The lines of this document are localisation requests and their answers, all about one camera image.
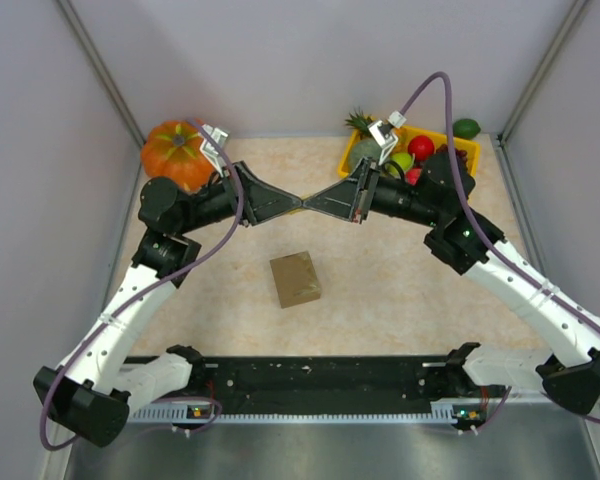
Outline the brown cardboard express box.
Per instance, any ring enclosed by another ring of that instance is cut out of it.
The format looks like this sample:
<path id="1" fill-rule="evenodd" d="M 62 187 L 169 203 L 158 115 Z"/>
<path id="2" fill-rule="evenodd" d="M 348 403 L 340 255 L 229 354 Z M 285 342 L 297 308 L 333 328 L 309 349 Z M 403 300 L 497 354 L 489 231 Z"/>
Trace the brown cardboard express box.
<path id="1" fill-rule="evenodd" d="M 270 268 L 282 309 L 321 298 L 322 287 L 308 251 L 272 259 Z"/>

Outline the yellow utility knife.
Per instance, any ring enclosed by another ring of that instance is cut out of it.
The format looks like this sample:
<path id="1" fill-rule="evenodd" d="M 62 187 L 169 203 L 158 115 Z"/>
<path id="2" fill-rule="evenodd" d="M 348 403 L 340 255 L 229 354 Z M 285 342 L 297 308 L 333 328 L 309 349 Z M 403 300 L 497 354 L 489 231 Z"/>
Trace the yellow utility knife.
<path id="1" fill-rule="evenodd" d="M 311 198 L 311 196 L 312 196 L 312 195 L 305 195 L 305 196 L 302 196 L 302 197 L 300 198 L 300 203 L 299 203 L 299 205 L 298 205 L 296 208 L 294 208 L 293 210 L 289 211 L 289 212 L 288 212 L 288 214 L 289 214 L 289 215 L 292 215 L 292 214 L 300 213 L 301 211 L 304 211 L 304 210 L 306 210 L 306 208 L 305 208 L 305 203 L 306 203 L 306 201 L 307 201 L 308 199 L 310 199 L 310 198 Z"/>

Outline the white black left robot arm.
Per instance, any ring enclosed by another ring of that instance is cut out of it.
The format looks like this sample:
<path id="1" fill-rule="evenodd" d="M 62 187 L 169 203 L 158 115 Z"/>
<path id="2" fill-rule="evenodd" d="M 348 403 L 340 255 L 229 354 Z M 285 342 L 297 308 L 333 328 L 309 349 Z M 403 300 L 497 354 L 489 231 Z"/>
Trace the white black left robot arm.
<path id="1" fill-rule="evenodd" d="M 193 194 L 156 177 L 144 185 L 140 200 L 138 217 L 146 231 L 114 297 L 73 351 L 34 377 L 42 403 L 39 438 L 49 451 L 61 448 L 48 438 L 49 421 L 104 447 L 131 416 L 163 396 L 178 390 L 200 394 L 207 374 L 201 354 L 191 347 L 176 345 L 147 364 L 121 370 L 155 313 L 192 269 L 219 250 L 202 254 L 187 233 L 227 218 L 232 230 L 255 226 L 302 205 L 300 197 L 258 179 L 243 162 L 224 168 L 217 182 Z"/>

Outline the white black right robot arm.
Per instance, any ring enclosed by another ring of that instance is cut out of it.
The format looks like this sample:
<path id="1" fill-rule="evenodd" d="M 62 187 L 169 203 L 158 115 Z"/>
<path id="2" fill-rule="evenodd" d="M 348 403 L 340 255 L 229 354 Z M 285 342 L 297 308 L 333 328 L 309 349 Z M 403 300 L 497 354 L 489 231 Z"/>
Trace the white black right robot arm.
<path id="1" fill-rule="evenodd" d="M 474 185 L 449 152 L 431 156 L 415 184 L 384 176 L 364 158 L 348 177 L 303 205 L 352 223 L 374 212 L 429 227 L 424 243 L 434 257 L 498 297 L 544 340 L 545 348 L 535 350 L 462 347 L 446 372 L 454 393 L 467 396 L 492 385 L 535 390 L 585 416 L 600 398 L 600 318 L 539 273 L 470 207 Z"/>

